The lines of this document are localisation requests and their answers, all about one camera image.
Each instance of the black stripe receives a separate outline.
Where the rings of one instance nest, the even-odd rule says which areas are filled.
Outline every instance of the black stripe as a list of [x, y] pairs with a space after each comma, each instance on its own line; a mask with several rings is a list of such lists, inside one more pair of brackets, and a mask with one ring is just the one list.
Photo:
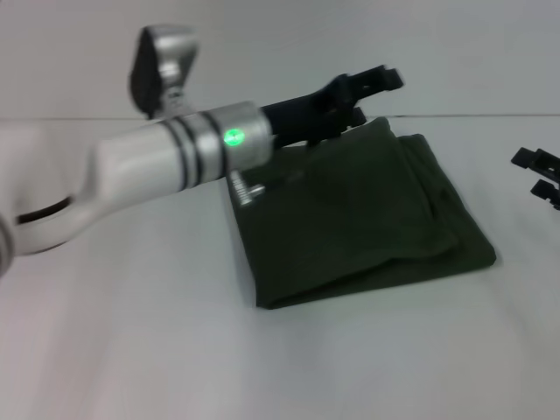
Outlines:
[[177, 134], [177, 131], [175, 131], [175, 129], [171, 124], [169, 124], [169, 122], [161, 121], [159, 123], [169, 131], [169, 134], [171, 134], [171, 137], [175, 142], [175, 145], [177, 146], [178, 160], [181, 162], [181, 167], [183, 169], [183, 182], [181, 183], [181, 187], [179, 188], [179, 191], [183, 191], [188, 186], [188, 180], [189, 180], [188, 170], [186, 169], [186, 156], [185, 156], [185, 150], [183, 149], [183, 144], [181, 143], [179, 134]]
[[226, 145], [224, 144], [224, 133], [222, 132], [218, 122], [210, 113], [202, 111], [200, 114], [206, 118], [206, 120], [210, 124], [210, 127], [212, 127], [218, 135], [218, 143], [220, 144], [221, 150], [221, 170], [220, 176], [218, 177], [218, 179], [220, 179], [226, 176], [226, 172], [228, 170], [228, 153], [226, 152]]
[[36, 212], [20, 214], [17, 217], [17, 224], [23, 225], [25, 223], [38, 221], [39, 219], [52, 216], [53, 214], [58, 213], [59, 211], [64, 210], [65, 208], [70, 206], [72, 204], [72, 201], [73, 201], [72, 197], [66, 197], [62, 201], [59, 201], [58, 203], [53, 204], [52, 206], [37, 210]]
[[194, 154], [196, 156], [196, 180], [194, 181], [193, 186], [197, 186], [198, 184], [200, 184], [200, 181], [202, 180], [203, 163], [202, 163], [202, 158], [200, 157], [199, 148], [197, 147], [196, 137], [194, 136], [193, 129], [191, 129], [191, 126], [188, 124], [187, 121], [185, 121], [180, 116], [176, 117], [175, 120], [177, 120], [177, 122], [181, 124], [183, 129], [185, 129], [186, 134], [191, 138], [192, 146], [194, 146]]

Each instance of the green cloth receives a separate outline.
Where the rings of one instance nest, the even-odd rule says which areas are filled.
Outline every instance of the green cloth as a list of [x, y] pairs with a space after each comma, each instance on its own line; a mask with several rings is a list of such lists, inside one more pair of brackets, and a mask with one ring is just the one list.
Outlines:
[[425, 138], [396, 138], [385, 118], [312, 150], [284, 148], [243, 175], [249, 185], [294, 178], [250, 206], [232, 199], [263, 308], [451, 276], [496, 259]]

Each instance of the folded towel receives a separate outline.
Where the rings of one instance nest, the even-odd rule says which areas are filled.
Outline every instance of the folded towel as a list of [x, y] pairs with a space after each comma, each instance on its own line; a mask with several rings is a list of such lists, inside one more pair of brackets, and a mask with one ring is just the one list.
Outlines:
[[496, 259], [425, 138], [397, 138], [385, 118], [312, 150], [284, 148], [243, 176], [250, 185], [292, 178], [250, 206], [232, 199], [263, 308], [451, 276]]

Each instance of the white background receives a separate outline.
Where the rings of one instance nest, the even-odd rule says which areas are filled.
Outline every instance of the white background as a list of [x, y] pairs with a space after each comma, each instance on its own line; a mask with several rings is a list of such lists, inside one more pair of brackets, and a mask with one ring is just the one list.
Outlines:
[[0, 280], [0, 418], [556, 419], [560, 213], [509, 160], [521, 146], [560, 156], [560, 117], [534, 116], [560, 113], [557, 7], [3, 0], [0, 118], [42, 119], [74, 188], [95, 139], [142, 123], [119, 120], [139, 117], [126, 85], [138, 29], [193, 24], [198, 108], [399, 68], [406, 88], [364, 109], [424, 116], [390, 122], [428, 138], [499, 261], [264, 311], [223, 182], [155, 200]]

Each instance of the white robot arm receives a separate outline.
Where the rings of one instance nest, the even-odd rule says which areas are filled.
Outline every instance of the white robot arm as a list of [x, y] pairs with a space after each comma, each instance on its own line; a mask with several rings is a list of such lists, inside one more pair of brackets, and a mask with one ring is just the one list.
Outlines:
[[130, 91], [150, 119], [163, 119], [99, 142], [73, 197], [40, 129], [0, 127], [0, 276], [15, 256], [57, 247], [105, 215], [228, 174], [248, 204], [263, 187], [248, 188], [239, 171], [265, 164], [285, 145], [316, 143], [364, 123], [354, 107], [359, 99], [403, 85], [396, 70], [381, 66], [268, 107], [241, 102], [192, 112], [183, 85], [196, 51], [184, 27], [144, 28]]

